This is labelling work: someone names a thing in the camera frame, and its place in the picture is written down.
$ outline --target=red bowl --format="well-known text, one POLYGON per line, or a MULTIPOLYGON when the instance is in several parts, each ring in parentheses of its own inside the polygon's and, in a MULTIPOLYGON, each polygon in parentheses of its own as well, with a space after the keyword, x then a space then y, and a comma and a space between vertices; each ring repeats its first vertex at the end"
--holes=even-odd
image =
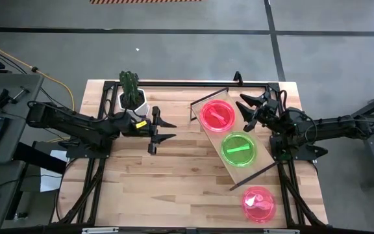
POLYGON ((229 130, 234 125, 235 117, 233 107, 222 100, 209 101, 200 112, 204 127, 215 132, 229 130))
POLYGON ((277 205, 268 189, 255 186, 245 191, 242 198, 242 209, 248 219, 263 224, 275 216, 277 205))

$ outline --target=green bowl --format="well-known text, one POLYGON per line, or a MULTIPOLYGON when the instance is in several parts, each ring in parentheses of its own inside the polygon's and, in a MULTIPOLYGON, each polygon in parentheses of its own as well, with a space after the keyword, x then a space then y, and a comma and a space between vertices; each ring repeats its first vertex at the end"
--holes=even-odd
POLYGON ((232 166, 245 167, 256 159, 257 148, 253 139, 243 132, 227 135, 221 143, 221 154, 232 166))

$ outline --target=desk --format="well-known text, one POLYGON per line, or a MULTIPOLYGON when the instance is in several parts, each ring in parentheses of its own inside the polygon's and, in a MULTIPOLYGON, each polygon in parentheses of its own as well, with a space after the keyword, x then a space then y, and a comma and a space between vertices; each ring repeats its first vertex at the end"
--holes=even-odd
MULTIPOLYGON (((103 83, 104 80, 87 82, 82 114, 97 116, 103 83)), ((296 83, 279 84, 288 91, 287 106, 301 108, 296 83)), ((286 227, 277 169, 272 168, 229 192, 234 183, 228 171, 197 120, 190 122, 190 103, 220 88, 158 85, 140 88, 145 90, 150 106, 159 106, 163 119, 178 126, 176 129, 160 128, 160 133, 175 132, 177 136, 163 142, 154 156, 147 152, 147 138, 121 136, 114 142, 110 158, 106 160, 97 226, 286 227), (242 194, 254 185, 266 187, 275 195, 277 213, 267 224, 253 223, 242 213, 242 194)), ((240 93, 259 96, 263 91, 262 88, 230 88, 229 94, 240 101, 240 93)), ((270 151, 270 130, 258 124, 255 131, 270 151)), ((62 215, 81 194, 87 163, 82 159, 76 161, 64 176, 59 199, 62 215)), ((314 167, 297 161, 295 169, 302 197, 318 218, 327 223, 314 167)), ((297 220, 294 205, 292 210, 297 220)))
MULTIPOLYGON (((43 83, 39 75, 16 75, 0 73, 0 93, 3 88, 9 91, 9 96, 15 96, 21 91, 20 86, 30 90, 30 94, 23 96, 16 105, 8 104, 4 110, 9 114, 27 117, 27 102, 35 100, 37 93, 43 83)), ((11 161, 18 142, 23 134, 25 120, 14 116, 3 116, 10 118, 10 123, 0 141, 0 184, 13 179, 19 179, 25 166, 24 162, 11 161)), ((17 183, 10 183, 0 188, 0 227, 5 219, 11 204, 17 183)))

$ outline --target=cactus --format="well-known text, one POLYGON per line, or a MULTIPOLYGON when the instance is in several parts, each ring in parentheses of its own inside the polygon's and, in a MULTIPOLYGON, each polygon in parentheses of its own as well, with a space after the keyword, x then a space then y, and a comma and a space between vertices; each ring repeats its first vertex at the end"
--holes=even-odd
POLYGON ((135 106, 140 98, 138 92, 138 74, 130 71, 121 71, 119 81, 121 81, 123 99, 127 107, 135 106))

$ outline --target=striped mat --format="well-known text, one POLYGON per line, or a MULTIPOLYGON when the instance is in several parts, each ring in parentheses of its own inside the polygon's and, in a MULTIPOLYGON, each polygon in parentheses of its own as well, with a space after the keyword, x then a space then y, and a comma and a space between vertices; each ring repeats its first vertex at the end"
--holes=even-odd
POLYGON ((201 0, 90 0, 91 4, 110 4, 110 3, 181 3, 181 2, 200 2, 201 0))

